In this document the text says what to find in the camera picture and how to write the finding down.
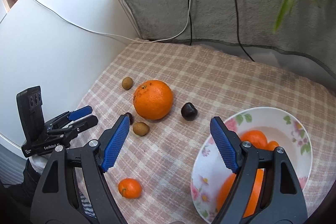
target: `large orange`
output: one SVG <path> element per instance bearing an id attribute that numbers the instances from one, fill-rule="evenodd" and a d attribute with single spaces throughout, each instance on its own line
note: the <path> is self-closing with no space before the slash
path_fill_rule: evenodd
<path id="1" fill-rule="evenodd" d="M 267 138 L 260 130 L 250 130 L 246 133 L 244 133 L 240 140 L 243 141 L 249 141 L 254 145 L 255 148 L 258 149 L 266 149 L 267 146 Z"/>
<path id="2" fill-rule="evenodd" d="M 173 106 L 173 93 L 166 83 L 149 80 L 134 92 L 133 105 L 142 118 L 158 120 L 166 116 Z"/>
<path id="3" fill-rule="evenodd" d="M 263 176 L 264 176 L 264 171 L 261 169 L 257 170 L 257 175 L 255 177 L 255 181 L 253 184 L 253 188 L 252 188 L 252 193 L 250 196 L 250 200 L 247 204 L 245 213 L 243 215 L 243 217 L 247 217 L 250 216 L 252 214 L 254 214 L 255 208 L 257 207 L 257 202 L 258 202 L 258 198 L 260 195 L 260 191 L 261 191 L 261 185 L 263 183 Z M 235 181 L 236 175 L 235 174 L 231 174 L 226 181 L 223 183 L 218 196 L 217 196 L 217 206 L 216 209 L 219 212 L 219 210 L 222 208 L 230 190 L 231 187 L 233 185 L 233 182 Z"/>

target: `white cable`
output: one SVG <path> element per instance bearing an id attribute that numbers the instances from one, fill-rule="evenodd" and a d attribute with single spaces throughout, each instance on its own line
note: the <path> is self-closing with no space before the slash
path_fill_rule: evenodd
<path id="1" fill-rule="evenodd" d="M 131 40 L 131 41 L 134 41 L 134 42 L 138 42 L 138 43 L 153 43 L 153 42 L 167 41 L 167 40 L 174 39 L 174 38 L 178 37 L 180 34 L 182 34 L 182 33 L 186 30 L 186 28 L 187 28 L 187 26 L 188 26 L 188 23 L 189 23 L 189 14 L 190 14 L 190 7 L 191 7 L 191 0 L 189 0 L 189 7 L 188 7 L 188 13 L 187 13 L 187 22 L 186 22 L 185 27 L 183 28 L 183 30 L 182 30 L 179 34 L 177 34 L 177 35 L 175 35 L 175 36 L 173 36 L 173 37 L 170 37 L 170 38 L 166 38 L 166 39 L 159 39 L 159 40 L 155 40 L 155 41 L 147 41 L 147 42 L 143 42 L 143 41 L 134 40 L 134 39 L 131 39 L 131 38 L 128 38 L 128 37 L 124 37 L 124 36 L 122 36 L 122 35 L 110 34 L 110 33 L 101 33 L 101 32 L 95 32 L 95 31 L 86 29 L 86 28 L 84 28 L 84 27 L 82 27 L 82 26 L 79 26 L 79 25 L 77 25 L 77 24 L 75 24 L 75 23 L 73 23 L 73 22 L 71 22 L 71 21 L 68 21 L 68 20 L 66 20 L 65 18 L 61 17 L 58 13 L 56 13 L 55 11 L 53 11 L 52 9 L 50 9 L 49 7 L 43 5 L 43 4 L 42 4 L 41 2 L 39 2 L 38 0 L 35 0 L 35 1 L 36 1 L 38 4 L 42 5 L 44 8 L 46 8 L 46 9 L 48 9 L 49 11 L 53 12 L 55 15 L 57 15 L 58 17 L 60 17 L 60 18 L 61 18 L 62 20 L 64 20 L 65 22 L 68 22 L 69 24 L 71 24 L 71 25 L 73 25 L 73 26 L 76 26 L 76 27 L 78 27 L 78 28 L 80 28 L 80 29 L 82 29 L 82 30 L 84 30 L 84 31 L 87 31 L 87 32 L 90 32 L 90 33 L 95 33 L 95 34 L 100 34 L 100 35 L 106 35 L 106 36 L 122 37 L 122 38 Z"/>
<path id="2" fill-rule="evenodd" d="M 125 14 L 127 15 L 128 19 L 130 20 L 131 24 L 133 25 L 134 29 L 136 30 L 137 34 L 140 36 L 135 18 L 133 16 L 130 8 L 128 7 L 128 5 L 125 3 L 124 0 L 119 0 L 119 2 L 120 2 L 121 7 L 123 8 Z"/>
<path id="3" fill-rule="evenodd" d="M 51 10 L 49 7 L 47 7 L 46 5 L 43 5 L 41 2 L 39 2 L 38 0 L 35 0 L 38 4 L 42 5 L 44 8 L 47 8 L 49 11 L 53 12 L 55 15 L 57 15 L 58 17 L 60 17 L 61 19 L 63 19 L 65 22 L 68 22 L 69 24 L 71 25 L 74 25 L 84 31 L 87 31 L 87 32 L 90 32 L 90 33 L 95 33 L 95 34 L 100 34 L 100 35 L 106 35 L 106 36 L 112 36 L 112 37 L 122 37 L 122 38 L 125 38 L 125 39 L 128 39 L 128 40 L 131 40 L 131 41 L 134 41 L 134 42 L 138 42 L 138 43 L 150 43 L 152 41 L 148 41 L 148 42 L 143 42 L 143 41 L 138 41 L 138 40 L 134 40 L 134 39 L 131 39 L 131 38 L 128 38 L 128 37 L 123 37 L 122 35 L 117 35 L 117 34 L 111 34 L 111 33 L 101 33 L 101 32 L 95 32 L 95 31 L 91 31 L 89 29 L 86 29 L 82 26 L 79 26 L 71 21 L 68 21 L 66 20 L 65 18 L 61 17 L 58 13 L 56 13 L 55 11 Z"/>
<path id="4" fill-rule="evenodd" d="M 189 7 L 188 7 L 188 13 L 187 13 L 187 23 L 185 24 L 185 27 L 183 28 L 183 30 L 179 34 L 175 35 L 174 37 L 170 37 L 170 38 L 166 38 L 166 39 L 159 39 L 159 40 L 155 40 L 155 41 L 152 41 L 152 42 L 160 42 L 160 41 L 166 41 L 166 40 L 174 39 L 174 38 L 178 37 L 180 34 L 182 34 L 185 31 L 185 29 L 187 29 L 187 26 L 188 26 L 188 23 L 189 23 L 190 7 L 191 7 L 191 0 L 189 0 Z"/>

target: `striped fabric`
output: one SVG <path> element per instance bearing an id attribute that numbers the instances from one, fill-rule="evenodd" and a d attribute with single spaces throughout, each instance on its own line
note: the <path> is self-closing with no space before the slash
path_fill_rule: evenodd
<path id="1" fill-rule="evenodd" d="M 121 88 L 132 77 L 134 87 Z M 159 79 L 174 93 L 170 114 L 158 122 L 145 121 L 132 104 L 141 83 Z M 181 117 L 181 107 L 192 102 L 199 116 L 193 122 Z M 307 78 L 264 64 L 252 63 L 201 46 L 169 43 L 130 44 L 102 73 L 79 107 L 90 105 L 97 126 L 81 133 L 73 147 L 98 139 L 119 115 L 131 112 L 136 122 L 150 126 L 145 137 L 128 134 L 115 166 L 105 174 L 121 212 L 129 224 L 204 223 L 190 194 L 190 175 L 201 145 L 209 135 L 211 117 L 223 120 L 247 108 L 272 106 L 290 112 L 307 129 L 313 149 L 313 166 L 304 190 L 308 213 L 322 202 L 336 178 L 336 98 Z M 143 186 L 141 198 L 127 200 L 117 189 L 126 177 Z M 80 190 L 85 184 L 79 174 Z"/>

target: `floral bowl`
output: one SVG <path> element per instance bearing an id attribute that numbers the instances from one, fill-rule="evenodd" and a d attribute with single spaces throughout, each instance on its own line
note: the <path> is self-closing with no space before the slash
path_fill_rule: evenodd
<path id="1" fill-rule="evenodd" d="M 238 136 L 256 129 L 265 134 L 268 142 L 278 142 L 285 149 L 301 188 L 305 188 L 312 167 L 312 150 L 308 133 L 298 119 L 278 108 L 255 107 L 231 116 L 224 123 Z M 197 155 L 190 183 L 194 206 L 207 223 L 217 215 L 217 193 L 230 174 L 232 171 L 226 168 L 210 135 Z"/>

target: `black cable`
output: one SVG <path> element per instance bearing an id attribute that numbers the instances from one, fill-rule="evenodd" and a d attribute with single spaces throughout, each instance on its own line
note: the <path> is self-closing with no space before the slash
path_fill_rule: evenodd
<path id="1" fill-rule="evenodd" d="M 247 53 L 247 51 L 244 49 L 243 45 L 240 42 L 239 39 L 239 15 L 238 15 L 238 5 L 237 5 L 237 0 L 235 0 L 235 5 L 236 5 L 236 16 L 237 16 L 237 40 L 239 43 L 239 46 L 241 49 L 246 53 L 246 55 L 254 62 L 253 58 Z"/>
<path id="2" fill-rule="evenodd" d="M 189 46 L 191 46 L 192 42 L 193 42 L 193 23 L 191 21 L 191 15 L 190 15 L 190 10 L 189 10 L 189 20 L 190 20 L 190 44 Z"/>

